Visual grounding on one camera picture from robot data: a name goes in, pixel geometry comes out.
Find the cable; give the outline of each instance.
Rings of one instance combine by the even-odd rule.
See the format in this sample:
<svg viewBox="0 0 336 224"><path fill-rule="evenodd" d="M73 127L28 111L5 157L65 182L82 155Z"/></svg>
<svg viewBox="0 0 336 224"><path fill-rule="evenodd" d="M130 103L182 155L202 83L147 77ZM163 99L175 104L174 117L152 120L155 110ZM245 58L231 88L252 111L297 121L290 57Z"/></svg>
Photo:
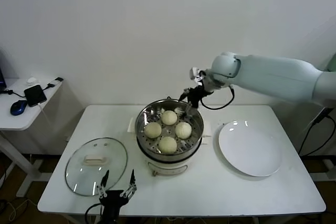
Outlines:
<svg viewBox="0 0 336 224"><path fill-rule="evenodd" d="M44 115L44 117L45 117L47 123L49 124L49 127L52 129L52 128L53 128L53 127L52 127L52 124L51 124L51 122L50 122L50 120L49 120L47 114L44 112L44 110L43 110L43 108L42 108L42 106L41 106L41 103L38 103L37 105L40 107L41 112L43 113L43 115Z"/></svg>
<svg viewBox="0 0 336 224"><path fill-rule="evenodd" d="M88 213L89 213L89 211L90 211L92 208L94 208L94 207L98 207L98 206L100 206L100 205L101 205L100 203L93 204L91 207L88 208L88 210L86 210L85 215L84 215L84 220L85 220L85 223L86 223L86 224L89 224L89 221L88 221Z"/></svg>
<svg viewBox="0 0 336 224"><path fill-rule="evenodd" d="M302 141L302 144L301 144L301 146L300 146L300 150L299 150L299 152L298 152L299 155L300 155L300 152L302 151L303 145L304 145L304 143L306 142L307 137L308 137L308 135L309 135L311 129L312 129L314 126L315 126L315 124L312 123L312 124L310 125L309 129L307 130L307 133L306 133L306 135L305 135L305 137L304 137L304 139L303 139L303 141Z"/></svg>
<svg viewBox="0 0 336 224"><path fill-rule="evenodd" d="M9 95L15 94L18 97L25 98L25 96L22 96L22 95L20 95L18 93L15 93L12 89L2 90L2 91L0 91L0 94L9 94Z"/></svg>
<svg viewBox="0 0 336 224"><path fill-rule="evenodd" d="M231 100L230 100L228 103L226 103L224 106L219 107L219 108L210 108L210 107L206 106L206 105L203 103L203 99L201 99L201 104L203 105L203 107L207 108L208 110L221 110L221 109L223 109L223 108L229 106L229 105L233 102L233 100L234 100L234 98L235 98L235 90L234 90L233 87L231 87L231 86L229 86L229 88L230 88L230 91L231 91L231 94L232 94L232 98L231 98Z"/></svg>
<svg viewBox="0 0 336 224"><path fill-rule="evenodd" d="M6 169L6 167L5 167L2 163L1 163L1 166L2 166L2 168L4 169L4 175L3 175L4 180L3 180L2 183L1 183L0 190L4 187L5 180L6 180L6 177L7 177L7 169Z"/></svg>
<svg viewBox="0 0 336 224"><path fill-rule="evenodd" d="M332 137L334 136L335 131L336 131L336 122L335 122L335 120L334 120L331 116L329 116L329 115L327 115L326 118L330 119L330 120L332 121L333 125L334 125L334 128L333 128L333 130L332 130L331 135L330 135L329 138L324 142L324 144L322 144L322 145L321 145L320 147L318 147L316 150L314 150L314 151L312 151L312 152L310 152L310 153L304 155L303 157L308 156L308 155L310 155L310 154L312 154L312 153L314 153L314 152L317 152L318 150L320 150L321 148L323 148L323 147L324 147L324 146L325 146L325 145L332 139Z"/></svg>
<svg viewBox="0 0 336 224"><path fill-rule="evenodd" d="M25 96L23 97L22 95L19 95L19 94L15 93L15 92L13 92L13 94L17 95L18 97L25 98Z"/></svg>

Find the steamed bun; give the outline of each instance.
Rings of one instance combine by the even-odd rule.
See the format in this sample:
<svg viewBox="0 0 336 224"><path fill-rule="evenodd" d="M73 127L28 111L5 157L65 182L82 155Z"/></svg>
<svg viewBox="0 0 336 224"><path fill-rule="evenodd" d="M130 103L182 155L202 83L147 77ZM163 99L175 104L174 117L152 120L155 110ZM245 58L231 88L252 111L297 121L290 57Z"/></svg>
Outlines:
<svg viewBox="0 0 336 224"><path fill-rule="evenodd" d="M177 142L170 136L165 136L159 141L159 149L162 153L172 154L177 150Z"/></svg>
<svg viewBox="0 0 336 224"><path fill-rule="evenodd" d="M188 123L181 122L175 127L175 134L181 139L187 139L191 136L191 126Z"/></svg>
<svg viewBox="0 0 336 224"><path fill-rule="evenodd" d="M173 125L177 121L177 115L174 111L167 110L162 113L161 120L165 125Z"/></svg>
<svg viewBox="0 0 336 224"><path fill-rule="evenodd" d="M145 135L149 138L156 138L161 135L162 129L158 123L152 122L145 126Z"/></svg>

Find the table leg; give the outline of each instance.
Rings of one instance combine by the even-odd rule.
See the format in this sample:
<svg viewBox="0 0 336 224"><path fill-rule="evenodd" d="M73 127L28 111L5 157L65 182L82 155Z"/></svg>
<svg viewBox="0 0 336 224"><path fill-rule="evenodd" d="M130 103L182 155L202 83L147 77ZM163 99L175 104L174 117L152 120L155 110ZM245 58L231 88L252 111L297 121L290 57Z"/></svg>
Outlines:
<svg viewBox="0 0 336 224"><path fill-rule="evenodd" d="M329 159L325 159L323 162L329 171L326 173L310 173L312 180L314 182L336 182L336 166L334 166L334 164Z"/></svg>
<svg viewBox="0 0 336 224"><path fill-rule="evenodd" d="M11 162L10 166L6 170L6 177L5 174L0 178L0 186L5 182L5 179L8 178L9 174L12 172L13 168L15 166L14 162Z"/></svg>
<svg viewBox="0 0 336 224"><path fill-rule="evenodd" d="M31 177L38 177L39 171L6 138L0 135L0 150Z"/></svg>
<svg viewBox="0 0 336 224"><path fill-rule="evenodd" d="M33 166L37 169L40 168L41 164L42 164L43 160L37 160L34 162ZM24 197L26 195L26 193L28 192L30 185L32 184L32 182L34 181L43 181L43 182L48 182L50 180L52 173L40 173L38 174L37 177L30 177L29 175L27 175L25 177L25 180L22 182L19 190L16 193L16 197Z"/></svg>
<svg viewBox="0 0 336 224"><path fill-rule="evenodd" d="M24 197L33 181L49 181L51 173L40 173L38 171L43 161L37 160L32 165L2 134L0 134L0 150L27 173L25 180L17 191L17 197Z"/></svg>

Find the computer mouse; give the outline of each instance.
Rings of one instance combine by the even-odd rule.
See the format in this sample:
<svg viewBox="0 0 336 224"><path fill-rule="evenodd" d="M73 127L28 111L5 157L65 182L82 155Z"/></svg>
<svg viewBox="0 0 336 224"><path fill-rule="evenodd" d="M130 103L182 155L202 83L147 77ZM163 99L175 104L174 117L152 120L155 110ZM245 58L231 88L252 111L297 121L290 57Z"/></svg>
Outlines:
<svg viewBox="0 0 336 224"><path fill-rule="evenodd" d="M11 106L11 114L12 115L21 115L27 106L26 100L18 100L17 102L14 102Z"/></svg>

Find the robotic arm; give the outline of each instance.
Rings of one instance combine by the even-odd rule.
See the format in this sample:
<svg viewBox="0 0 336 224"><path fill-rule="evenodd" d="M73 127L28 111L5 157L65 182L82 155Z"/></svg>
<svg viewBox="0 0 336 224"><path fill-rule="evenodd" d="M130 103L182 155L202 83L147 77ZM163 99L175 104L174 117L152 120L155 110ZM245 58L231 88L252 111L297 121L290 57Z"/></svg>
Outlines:
<svg viewBox="0 0 336 224"><path fill-rule="evenodd" d="M190 78L198 86L186 89L180 100L187 97L194 108L203 97L231 84L287 101L335 106L336 72L320 71L301 60L225 52L211 69L192 68Z"/></svg>

